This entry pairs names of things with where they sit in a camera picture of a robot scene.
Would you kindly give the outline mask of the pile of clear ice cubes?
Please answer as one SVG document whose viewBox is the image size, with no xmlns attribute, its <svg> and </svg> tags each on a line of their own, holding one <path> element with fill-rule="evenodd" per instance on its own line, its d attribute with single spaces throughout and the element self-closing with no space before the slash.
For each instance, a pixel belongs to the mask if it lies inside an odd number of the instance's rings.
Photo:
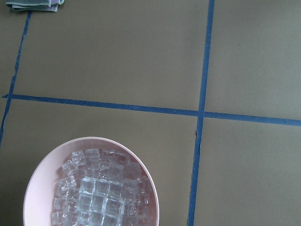
<svg viewBox="0 0 301 226">
<path fill-rule="evenodd" d="M 61 165 L 54 226 L 150 226 L 153 189 L 139 163 L 114 149 L 71 153 Z"/>
</svg>

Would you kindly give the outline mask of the pink bowl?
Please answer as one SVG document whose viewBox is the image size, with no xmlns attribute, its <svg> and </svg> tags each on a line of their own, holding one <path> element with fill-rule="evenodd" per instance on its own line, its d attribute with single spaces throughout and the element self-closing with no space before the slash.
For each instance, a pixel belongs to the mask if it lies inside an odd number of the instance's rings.
<svg viewBox="0 0 301 226">
<path fill-rule="evenodd" d="M 33 172 L 24 196 L 23 225 L 50 226 L 53 199 L 57 182 L 63 177 L 59 167 L 67 160 L 73 151 L 105 148 L 128 153 L 131 160 L 140 164 L 143 175 L 147 176 L 152 185 L 150 196 L 150 213 L 148 215 L 152 226 L 159 225 L 159 201 L 153 179 L 144 163 L 124 145 L 103 137 L 80 137 L 67 141 L 51 151 Z"/>
</svg>

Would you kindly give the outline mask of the grey folded cloth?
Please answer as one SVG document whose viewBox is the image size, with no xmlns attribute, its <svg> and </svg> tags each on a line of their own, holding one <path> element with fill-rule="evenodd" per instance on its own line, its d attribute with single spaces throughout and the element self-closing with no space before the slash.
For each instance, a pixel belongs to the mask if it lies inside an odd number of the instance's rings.
<svg viewBox="0 0 301 226">
<path fill-rule="evenodd" d="M 5 4 L 13 11 L 56 12 L 64 0 L 6 0 Z"/>
</svg>

